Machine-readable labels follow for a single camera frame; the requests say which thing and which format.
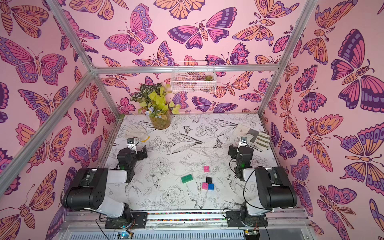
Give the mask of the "blue lego brick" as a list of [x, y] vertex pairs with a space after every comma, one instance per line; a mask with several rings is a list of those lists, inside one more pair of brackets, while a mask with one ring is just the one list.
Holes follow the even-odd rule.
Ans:
[[208, 190], [213, 191], [215, 188], [214, 184], [208, 184]]

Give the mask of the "green lego brick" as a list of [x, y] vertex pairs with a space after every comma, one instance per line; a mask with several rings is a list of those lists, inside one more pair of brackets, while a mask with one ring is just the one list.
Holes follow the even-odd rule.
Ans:
[[189, 182], [191, 182], [193, 180], [194, 180], [194, 178], [193, 178], [193, 176], [191, 174], [185, 175], [185, 176], [181, 177], [181, 181], [182, 181], [183, 184], [189, 183]]

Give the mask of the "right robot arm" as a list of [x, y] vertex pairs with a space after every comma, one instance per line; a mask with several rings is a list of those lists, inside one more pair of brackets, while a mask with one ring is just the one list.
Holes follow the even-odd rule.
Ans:
[[[244, 203], [240, 210], [240, 216], [260, 217], [274, 209], [286, 209], [297, 206], [298, 199], [293, 186], [282, 167], [265, 168], [251, 166], [254, 149], [247, 145], [235, 147], [229, 146], [228, 155], [235, 161], [235, 178], [244, 182]], [[255, 198], [246, 198], [246, 185], [256, 184]]]

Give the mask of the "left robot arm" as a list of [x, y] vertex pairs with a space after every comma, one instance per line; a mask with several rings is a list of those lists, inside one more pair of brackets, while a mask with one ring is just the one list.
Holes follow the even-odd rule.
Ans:
[[128, 184], [135, 176], [138, 161], [148, 157], [147, 147], [135, 151], [133, 147], [118, 152], [118, 168], [82, 168], [76, 173], [69, 188], [61, 198], [62, 206], [73, 211], [91, 211], [107, 217], [106, 227], [126, 229], [135, 223], [135, 217], [127, 203], [107, 196], [107, 187]]

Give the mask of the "grey striped work glove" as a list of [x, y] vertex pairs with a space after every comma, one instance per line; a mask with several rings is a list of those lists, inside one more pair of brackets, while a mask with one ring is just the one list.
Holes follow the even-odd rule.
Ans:
[[254, 129], [251, 129], [245, 125], [239, 124], [233, 132], [235, 137], [247, 137], [247, 145], [251, 148], [258, 150], [259, 152], [267, 151], [271, 148], [270, 136], [264, 132], [260, 132]]

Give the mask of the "white work glove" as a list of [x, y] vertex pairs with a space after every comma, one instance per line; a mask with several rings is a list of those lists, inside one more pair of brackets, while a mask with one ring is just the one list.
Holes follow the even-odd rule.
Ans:
[[141, 125], [138, 127], [134, 125], [127, 126], [127, 128], [123, 130], [123, 137], [126, 139], [138, 139], [140, 142], [146, 142], [150, 138], [147, 130]]

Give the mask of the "potted green plant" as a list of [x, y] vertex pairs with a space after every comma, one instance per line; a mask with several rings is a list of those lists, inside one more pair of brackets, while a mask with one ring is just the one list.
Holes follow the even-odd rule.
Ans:
[[130, 96], [131, 101], [140, 104], [138, 112], [148, 116], [157, 130], [167, 129], [171, 125], [171, 113], [180, 113], [181, 105], [166, 99], [167, 91], [162, 84], [141, 85], [139, 91]]

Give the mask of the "small succulent in basket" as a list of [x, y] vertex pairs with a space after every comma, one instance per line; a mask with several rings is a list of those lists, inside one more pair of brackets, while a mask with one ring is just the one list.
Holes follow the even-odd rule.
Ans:
[[208, 76], [205, 76], [205, 77], [204, 77], [204, 81], [206, 81], [206, 82], [211, 82], [211, 81], [213, 81], [213, 80], [214, 80], [214, 77], [213, 77], [213, 76], [208, 75]]

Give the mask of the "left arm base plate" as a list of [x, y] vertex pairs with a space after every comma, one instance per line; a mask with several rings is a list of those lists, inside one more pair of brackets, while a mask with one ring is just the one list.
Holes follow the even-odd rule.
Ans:
[[131, 212], [127, 219], [124, 216], [119, 218], [107, 218], [105, 229], [144, 229], [147, 224], [147, 219], [148, 212]]

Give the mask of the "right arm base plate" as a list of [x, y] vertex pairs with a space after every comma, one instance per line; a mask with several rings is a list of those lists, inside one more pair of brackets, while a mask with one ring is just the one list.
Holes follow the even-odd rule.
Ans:
[[226, 211], [224, 213], [229, 227], [268, 227], [269, 223], [265, 215], [249, 216], [241, 211]]

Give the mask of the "aluminium front rail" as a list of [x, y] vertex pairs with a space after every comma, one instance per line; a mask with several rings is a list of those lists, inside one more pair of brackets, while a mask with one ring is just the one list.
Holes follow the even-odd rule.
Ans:
[[[224, 210], [179, 210], [179, 211], [134, 211], [148, 212], [147, 224], [144, 229], [138, 230], [181, 230], [181, 229], [226, 229], [227, 219], [224, 216], [226, 211], [240, 211], [235, 209]], [[306, 228], [309, 217], [303, 209], [288, 208], [276, 209], [265, 214], [268, 228], [290, 229]]]

